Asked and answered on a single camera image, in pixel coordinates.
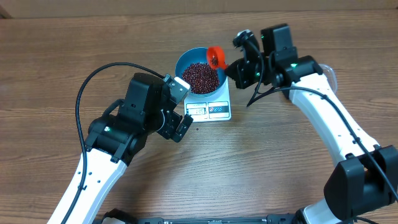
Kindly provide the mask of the red measuring scoop blue handle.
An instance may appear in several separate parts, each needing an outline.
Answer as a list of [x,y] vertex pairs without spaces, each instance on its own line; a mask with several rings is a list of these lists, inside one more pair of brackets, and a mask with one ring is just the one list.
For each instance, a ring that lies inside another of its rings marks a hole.
[[209,66],[214,70],[219,68],[225,70],[228,67],[225,62],[224,51],[219,46],[208,47],[206,50],[206,59]]

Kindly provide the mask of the red beans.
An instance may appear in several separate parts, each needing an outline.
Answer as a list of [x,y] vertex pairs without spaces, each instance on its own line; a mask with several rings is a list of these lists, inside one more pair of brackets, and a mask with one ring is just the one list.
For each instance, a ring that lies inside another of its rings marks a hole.
[[191,92],[204,95],[215,91],[220,85],[218,72],[207,63],[191,63],[182,73],[182,79],[191,86]]

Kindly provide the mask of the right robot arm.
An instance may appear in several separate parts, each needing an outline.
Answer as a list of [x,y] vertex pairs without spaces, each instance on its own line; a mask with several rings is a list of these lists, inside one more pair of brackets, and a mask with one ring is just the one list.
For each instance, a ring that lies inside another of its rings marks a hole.
[[243,30],[233,45],[243,57],[225,74],[239,89],[269,85],[270,93],[282,92],[311,122],[335,167],[323,199],[287,215],[289,223],[353,223],[397,202],[397,149],[381,146],[358,125],[319,63],[299,57],[287,24],[261,30],[260,39]]

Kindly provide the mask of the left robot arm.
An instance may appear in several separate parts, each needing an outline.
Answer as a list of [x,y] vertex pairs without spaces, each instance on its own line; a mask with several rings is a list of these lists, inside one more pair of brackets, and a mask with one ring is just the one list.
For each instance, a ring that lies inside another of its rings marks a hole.
[[179,77],[135,73],[126,96],[91,122],[76,172],[49,223],[92,223],[149,135],[180,142],[193,122],[174,111],[190,92]]

